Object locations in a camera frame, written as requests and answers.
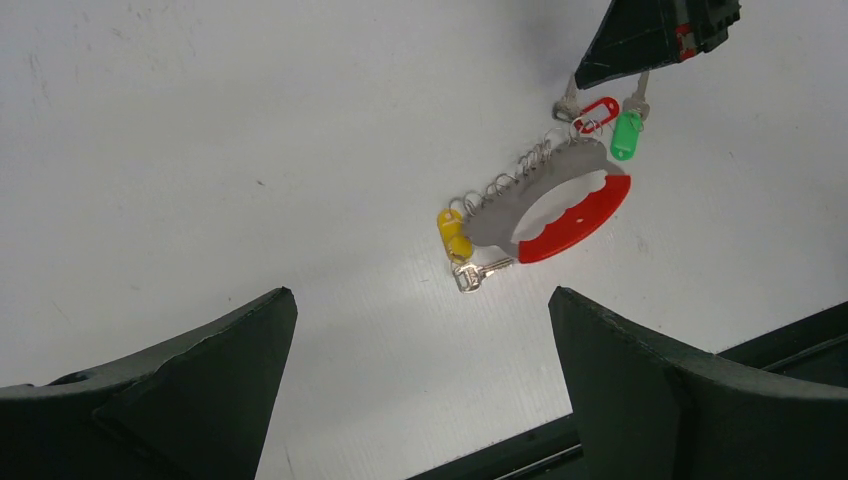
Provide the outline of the key with green tag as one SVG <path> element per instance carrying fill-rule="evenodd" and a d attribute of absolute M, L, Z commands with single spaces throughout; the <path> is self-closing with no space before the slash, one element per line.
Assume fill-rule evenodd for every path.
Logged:
<path fill-rule="evenodd" d="M 627 161 L 634 157 L 640 135 L 650 114 L 650 105 L 646 99 L 650 72 L 639 75 L 636 90 L 622 103 L 610 143 L 610 153 L 618 161 Z"/>

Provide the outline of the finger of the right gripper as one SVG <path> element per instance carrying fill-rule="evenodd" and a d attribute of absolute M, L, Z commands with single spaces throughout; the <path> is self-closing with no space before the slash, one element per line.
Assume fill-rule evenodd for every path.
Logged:
<path fill-rule="evenodd" d="M 728 40 L 737 0 L 613 0 L 574 73 L 576 86 L 682 63 Z"/>

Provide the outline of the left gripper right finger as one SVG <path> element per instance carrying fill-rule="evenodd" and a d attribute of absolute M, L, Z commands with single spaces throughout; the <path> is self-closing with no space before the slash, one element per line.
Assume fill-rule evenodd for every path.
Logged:
<path fill-rule="evenodd" d="M 552 331 L 594 479 L 843 479 L 847 390 L 722 358 L 565 287 Z"/>

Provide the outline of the key with yellow tag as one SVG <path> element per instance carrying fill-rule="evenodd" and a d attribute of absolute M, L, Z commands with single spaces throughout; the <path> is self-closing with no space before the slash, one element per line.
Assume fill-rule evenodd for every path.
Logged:
<path fill-rule="evenodd" d="M 514 259 L 507 257 L 486 265 L 475 264 L 472 261 L 474 246 L 463 233 L 464 217 L 458 210 L 445 208 L 437 215 L 436 224 L 451 264 L 452 276 L 461 293 L 478 291 L 487 278 L 515 263 Z"/>

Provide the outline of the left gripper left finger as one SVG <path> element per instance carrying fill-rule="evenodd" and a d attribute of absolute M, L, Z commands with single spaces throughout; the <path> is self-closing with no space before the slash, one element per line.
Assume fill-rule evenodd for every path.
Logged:
<path fill-rule="evenodd" d="M 123 358 L 1 391 L 5 479 L 251 479 L 298 310 L 277 288 Z"/>

